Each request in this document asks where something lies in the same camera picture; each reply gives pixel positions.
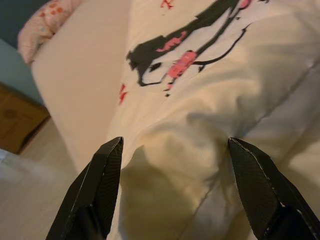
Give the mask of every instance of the bed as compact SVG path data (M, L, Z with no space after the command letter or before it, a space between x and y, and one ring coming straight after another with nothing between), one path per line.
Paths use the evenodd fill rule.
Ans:
M320 29L315 24L320 17L319 1L228 0L230 5L221 10L217 18L228 18L234 25L230 32L221 32L219 41L206 38L210 31L217 33L219 28L211 29L210 23L196 21L194 17L201 19L206 13L204 9L209 9L206 7L211 6L212 2L88 1L41 48L31 66L45 104L79 171L89 162L99 145L112 137L124 136L124 170L119 199L141 201L123 206L127 216L135 219L144 209L141 204L146 204L147 200L135 193L148 196L153 193L152 188L164 191L163 186L153 182L153 177L149 175L153 168L167 173L170 183L174 182L175 188L186 191L184 194L192 199L192 204L197 208L196 213L189 213L185 209L182 209L184 212L176 212L177 209L172 206L158 205L159 211L170 209L172 213L160 213L162 218L155 218L154 215L159 214L155 211L154 215L146 215L141 221L134 222L130 217L123 216L121 205L117 204L108 236L110 240L124 239L125 234L130 236L128 239L134 240L176 239L177 232L181 234L180 239L193 239L194 234L202 240L223 239L225 236L233 240L255 239L241 211L228 161L202 162L193 173L195 169L188 166L188 156L181 156L169 147L199 148L202 155L219 159L226 157L224 141L234 135L268 153L320 218L320 107L317 104L320 101L320 67L317 62L320 49L316 47L320 43ZM224 9L226 5L215 7ZM229 24L228 20L215 21L220 24L218 27L224 28L226 23ZM201 37L193 39L193 32ZM198 44L199 39L208 44ZM147 61L147 57L141 58L150 49L156 52L153 57ZM245 64L249 63L252 69L257 67L261 70L242 72ZM192 70L185 71L191 65ZM169 70L155 73L162 67ZM242 88L237 85L238 79L234 79L235 90L229 89L232 85L212 82L212 76L233 79L234 75L226 74L226 70L230 69L243 79L262 79L261 83L269 84L274 82L271 79L281 76L282 82L278 81L279 85L274 86L252 85L248 81L248 85ZM157 82L159 76L164 76L163 79L160 77L160 84ZM245 97L233 95L236 91L242 91ZM263 97L251 98L252 95ZM256 102L262 107L255 109L252 104ZM185 109L193 109L186 118L181 117ZM150 110L157 111L149 116ZM187 129L191 124L193 132L190 134L198 137L195 144L192 141L186 143L189 133L179 128L183 126ZM206 142L202 139L213 139L214 147L207 145L210 140ZM185 166L157 159L168 155L184 159ZM142 164L142 158L147 158L151 166ZM219 177L219 180L214 178L217 172L224 173L224 177ZM136 173L146 179L150 177L154 185L138 184L141 180ZM188 177L180 182L175 178L179 174ZM209 197L205 199L201 197L208 193L207 180L202 179L204 176L215 179ZM221 191L225 191L224 198L215 197ZM164 193L174 196L170 191ZM221 206L223 210L216 207L211 211L212 206ZM194 218L190 220L184 214L191 214ZM170 219L166 224L174 226L172 231L163 226L163 218ZM190 221L189 225L175 225L175 222L186 219ZM161 227L155 230L154 224L148 222Z

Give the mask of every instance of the white fabric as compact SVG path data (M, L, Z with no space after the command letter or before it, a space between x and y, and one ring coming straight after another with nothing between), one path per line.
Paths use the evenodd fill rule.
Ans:
M212 2L175 0L168 9L154 1L134 0L127 52L178 30ZM199 66L190 66L169 97L163 92L167 82L141 87L137 70L125 61L122 93L127 94L121 95L123 102L104 139L124 137L121 186L108 240L253 239L238 224L229 231L242 207L227 152L228 137L243 138L276 162L287 159L281 167L298 187L298 175L315 186L311 192L320 187L320 165L312 155L320 153L319 141L312 138L316 143L308 148L306 137L320 113L320 3L266 2L253 0L196 61L221 56L250 24L227 56L200 73ZM114 18L102 14L110 4L94 0L81 6L32 66L53 119L81 167L99 145L97 139L103 141L108 115L120 103L121 84L112 72L117 65L111 64L113 55L106 44L111 38L106 22ZM148 70L145 82L157 82L186 51L196 51L226 17L194 31L173 51L155 59L153 65L162 65ZM87 20L92 31L83 33L80 28ZM64 98L57 98L60 88ZM80 97L77 91L90 97ZM301 145L305 147L300 154L292 151ZM320 217L311 193L302 194Z

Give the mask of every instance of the white duvet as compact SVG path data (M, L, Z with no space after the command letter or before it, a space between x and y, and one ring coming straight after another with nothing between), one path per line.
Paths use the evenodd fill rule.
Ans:
M243 207L228 137L256 145L276 163L308 137L320 114L320 1L161 3L131 3L118 106L105 139L124 137L107 239L253 239L230 232ZM100 49L106 48L102 42ZM39 76L37 59L34 64ZM100 70L94 74L114 81ZM297 165L310 164L320 186L320 164L301 159ZM320 217L320 209L313 210Z

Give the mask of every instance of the wall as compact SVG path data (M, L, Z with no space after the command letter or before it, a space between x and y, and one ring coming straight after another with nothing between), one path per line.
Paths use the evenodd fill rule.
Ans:
M0 83L16 89L38 103L43 103L29 67L23 62L17 50L2 39L0 39Z

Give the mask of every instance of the light wooden floor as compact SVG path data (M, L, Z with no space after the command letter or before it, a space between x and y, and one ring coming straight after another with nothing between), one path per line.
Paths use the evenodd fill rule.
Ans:
M50 120L20 156L0 161L0 240L45 240L76 175Z

